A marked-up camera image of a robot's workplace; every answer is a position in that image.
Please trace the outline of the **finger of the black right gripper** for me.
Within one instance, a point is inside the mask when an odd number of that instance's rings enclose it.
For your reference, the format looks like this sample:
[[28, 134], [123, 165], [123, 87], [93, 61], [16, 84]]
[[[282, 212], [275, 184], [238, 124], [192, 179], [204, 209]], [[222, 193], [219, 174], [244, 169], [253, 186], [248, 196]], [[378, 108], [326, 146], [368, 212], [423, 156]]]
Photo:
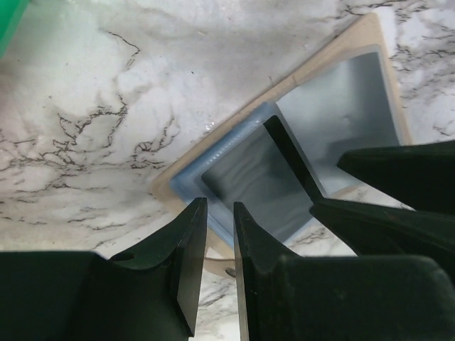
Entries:
[[454, 214], [454, 141], [351, 150], [337, 166], [415, 210]]
[[416, 255], [454, 279], [454, 216], [320, 199], [309, 212], [357, 255]]

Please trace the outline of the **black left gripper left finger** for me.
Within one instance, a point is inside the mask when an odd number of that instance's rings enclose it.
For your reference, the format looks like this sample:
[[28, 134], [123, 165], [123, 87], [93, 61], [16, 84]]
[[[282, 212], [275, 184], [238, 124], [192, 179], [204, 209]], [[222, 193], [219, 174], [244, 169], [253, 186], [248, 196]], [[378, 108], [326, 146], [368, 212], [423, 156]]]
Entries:
[[194, 336], [206, 199], [109, 259], [93, 251], [1, 253], [2, 340], [187, 340]]

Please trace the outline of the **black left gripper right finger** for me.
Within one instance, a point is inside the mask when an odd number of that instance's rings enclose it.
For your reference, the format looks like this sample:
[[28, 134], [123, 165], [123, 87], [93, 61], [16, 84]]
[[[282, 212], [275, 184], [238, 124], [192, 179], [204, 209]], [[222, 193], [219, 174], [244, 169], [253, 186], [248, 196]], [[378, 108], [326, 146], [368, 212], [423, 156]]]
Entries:
[[300, 256], [234, 206], [243, 340], [453, 340], [454, 279], [416, 255]]

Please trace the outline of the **dark credit card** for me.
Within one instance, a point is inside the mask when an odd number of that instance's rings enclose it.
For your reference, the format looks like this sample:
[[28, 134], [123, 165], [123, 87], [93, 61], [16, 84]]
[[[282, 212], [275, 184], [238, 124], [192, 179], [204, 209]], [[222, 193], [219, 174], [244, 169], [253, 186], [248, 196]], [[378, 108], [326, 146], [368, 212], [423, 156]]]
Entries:
[[242, 202], [281, 242], [304, 227], [314, 201], [323, 197], [290, 130], [277, 115], [221, 156], [201, 180], [227, 209]]

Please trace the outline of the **beige card holder wallet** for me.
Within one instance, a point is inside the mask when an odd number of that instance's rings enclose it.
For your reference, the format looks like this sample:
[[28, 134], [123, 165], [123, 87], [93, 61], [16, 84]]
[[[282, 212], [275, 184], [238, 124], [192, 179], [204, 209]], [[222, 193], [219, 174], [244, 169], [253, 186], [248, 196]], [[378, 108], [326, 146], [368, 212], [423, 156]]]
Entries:
[[233, 210], [214, 196], [201, 176], [274, 115], [290, 130], [326, 197], [341, 198], [360, 187], [359, 180], [337, 166], [346, 151], [410, 144], [379, 16], [368, 13], [354, 21], [152, 182], [151, 193], [176, 212], [196, 197], [208, 200], [204, 267], [212, 274], [235, 277]]

